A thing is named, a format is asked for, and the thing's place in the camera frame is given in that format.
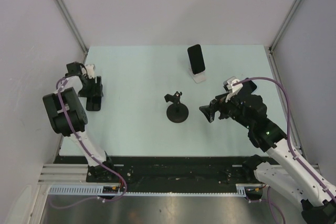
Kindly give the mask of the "aluminium frame post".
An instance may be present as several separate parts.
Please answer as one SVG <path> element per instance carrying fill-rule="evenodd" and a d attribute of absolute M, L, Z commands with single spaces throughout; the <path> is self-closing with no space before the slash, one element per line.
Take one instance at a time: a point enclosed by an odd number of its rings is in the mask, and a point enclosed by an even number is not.
<path fill-rule="evenodd" d="M 279 29 L 278 29 L 275 37 L 274 37 L 274 39 L 272 40 L 270 46 L 268 47 L 268 50 L 271 53 L 276 49 L 280 39 L 284 35 L 288 25 L 290 24 L 291 20 L 293 19 L 294 15 L 296 14 L 296 12 L 297 12 L 297 10 L 300 7 L 302 2 L 303 2 L 303 0 L 294 0 L 293 3 L 291 4 L 283 22 L 281 23 L 281 25 L 280 25 L 280 27 L 279 27 Z"/>
<path fill-rule="evenodd" d="M 88 53 L 88 47 L 86 46 L 84 39 L 81 36 L 80 31 L 66 6 L 65 1 L 64 0 L 54 0 L 54 2 L 57 8 L 59 9 L 60 14 L 63 17 L 65 23 L 67 24 L 70 32 L 74 36 L 75 41 L 77 42 L 83 54 L 86 56 Z"/>

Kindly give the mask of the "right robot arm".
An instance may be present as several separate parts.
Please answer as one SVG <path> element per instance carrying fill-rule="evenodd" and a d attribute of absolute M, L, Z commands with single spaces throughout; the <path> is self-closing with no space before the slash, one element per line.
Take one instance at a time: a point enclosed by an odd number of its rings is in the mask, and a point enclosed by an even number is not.
<path fill-rule="evenodd" d="M 283 195 L 300 211 L 306 223 L 335 223 L 335 185 L 329 183 L 287 142 L 285 132 L 267 117 L 267 107 L 259 95 L 236 95 L 226 100 L 218 95 L 199 110 L 209 122 L 215 113 L 220 119 L 231 118 L 248 129 L 253 146 L 274 159 L 286 172 L 275 170 L 260 156 L 254 155 L 244 164 L 243 179 L 267 184 Z"/>

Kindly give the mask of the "white phone stand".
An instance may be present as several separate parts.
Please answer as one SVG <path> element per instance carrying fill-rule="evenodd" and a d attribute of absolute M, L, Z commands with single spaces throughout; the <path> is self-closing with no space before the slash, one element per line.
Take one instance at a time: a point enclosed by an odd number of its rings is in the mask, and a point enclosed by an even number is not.
<path fill-rule="evenodd" d="M 194 74 L 192 72 L 192 67 L 191 65 L 189 65 L 188 67 L 188 72 L 189 72 L 189 75 L 191 76 L 191 78 L 194 80 L 195 83 L 201 83 L 201 82 L 204 82 L 206 80 L 206 74 L 205 74 L 205 71 L 203 72 L 200 72 L 198 74 Z"/>

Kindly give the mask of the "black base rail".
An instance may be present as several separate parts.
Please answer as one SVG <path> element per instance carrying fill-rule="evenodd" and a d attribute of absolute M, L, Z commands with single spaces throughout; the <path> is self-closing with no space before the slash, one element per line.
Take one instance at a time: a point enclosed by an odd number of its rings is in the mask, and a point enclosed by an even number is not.
<path fill-rule="evenodd" d="M 229 157 L 130 157 L 110 156 L 114 171 L 110 182 L 125 179 L 127 191 L 156 193 L 227 193 L 237 184 L 259 184 L 253 171 L 255 161 L 272 158 Z"/>

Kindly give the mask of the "right aluminium frame post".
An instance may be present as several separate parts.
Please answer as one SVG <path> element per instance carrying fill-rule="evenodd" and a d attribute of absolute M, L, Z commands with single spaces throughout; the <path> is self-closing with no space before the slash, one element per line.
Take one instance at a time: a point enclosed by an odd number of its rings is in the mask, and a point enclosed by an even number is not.
<path fill-rule="evenodd" d="M 294 0 L 293 3 L 291 4 L 283 22 L 281 23 L 281 25 L 280 25 L 280 27 L 279 27 L 279 29 L 278 29 L 275 37 L 274 37 L 274 39 L 272 40 L 270 46 L 268 47 L 268 50 L 271 53 L 276 49 L 280 39 L 284 35 L 288 25 L 290 24 L 291 20 L 293 19 L 294 15 L 296 14 L 296 12 L 297 12 L 297 10 L 300 7 L 302 2 L 303 2 L 303 0 Z"/>

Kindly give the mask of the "black round-base phone stand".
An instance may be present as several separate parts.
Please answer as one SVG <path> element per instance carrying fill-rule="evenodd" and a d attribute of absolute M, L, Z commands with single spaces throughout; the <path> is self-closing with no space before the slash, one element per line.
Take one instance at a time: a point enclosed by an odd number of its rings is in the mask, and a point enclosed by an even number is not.
<path fill-rule="evenodd" d="M 164 96 L 166 102 L 171 102 L 166 110 L 167 118 L 173 123 L 184 122 L 189 115 L 187 106 L 180 102 L 182 92 L 176 91 L 173 95 L 166 94 Z"/>

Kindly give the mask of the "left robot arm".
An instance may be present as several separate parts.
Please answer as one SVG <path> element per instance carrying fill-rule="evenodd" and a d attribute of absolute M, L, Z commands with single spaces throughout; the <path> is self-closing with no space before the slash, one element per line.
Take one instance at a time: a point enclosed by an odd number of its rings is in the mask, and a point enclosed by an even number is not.
<path fill-rule="evenodd" d="M 101 110 L 103 85 L 95 74 L 95 65 L 72 62 L 56 83 L 56 91 L 43 96 L 43 103 L 55 133 L 70 138 L 88 163 L 86 182 L 104 183 L 116 176 L 111 158 L 96 145 L 86 131 L 87 112 Z"/>

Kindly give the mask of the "black phone on white stand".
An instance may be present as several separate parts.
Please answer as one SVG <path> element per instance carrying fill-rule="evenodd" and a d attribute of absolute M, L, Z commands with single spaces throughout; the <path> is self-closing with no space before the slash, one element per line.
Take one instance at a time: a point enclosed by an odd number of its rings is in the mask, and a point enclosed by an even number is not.
<path fill-rule="evenodd" d="M 190 66 L 194 75 L 205 71 L 205 62 L 200 44 L 193 45 L 187 49 Z"/>

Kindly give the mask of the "left aluminium frame post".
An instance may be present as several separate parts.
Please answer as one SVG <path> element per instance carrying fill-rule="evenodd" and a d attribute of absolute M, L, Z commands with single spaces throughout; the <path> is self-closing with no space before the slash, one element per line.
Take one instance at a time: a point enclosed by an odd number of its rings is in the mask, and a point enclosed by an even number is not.
<path fill-rule="evenodd" d="M 60 14 L 63 17 L 65 23 L 67 24 L 70 32 L 74 36 L 75 41 L 77 42 L 83 54 L 86 56 L 88 53 L 88 47 L 86 46 L 84 39 L 81 36 L 80 31 L 66 6 L 65 1 L 64 0 L 54 0 L 54 2 L 57 8 L 59 9 Z"/>

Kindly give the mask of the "blue-edged phone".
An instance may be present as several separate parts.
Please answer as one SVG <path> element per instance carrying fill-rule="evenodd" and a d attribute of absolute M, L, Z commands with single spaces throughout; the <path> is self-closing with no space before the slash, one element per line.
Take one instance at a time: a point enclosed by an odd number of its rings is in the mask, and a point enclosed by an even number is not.
<path fill-rule="evenodd" d="M 256 90 L 257 90 L 257 85 L 253 81 L 249 80 L 243 83 L 243 87 L 241 88 L 238 94 L 242 96 L 246 96 L 246 95 L 253 94 Z"/>

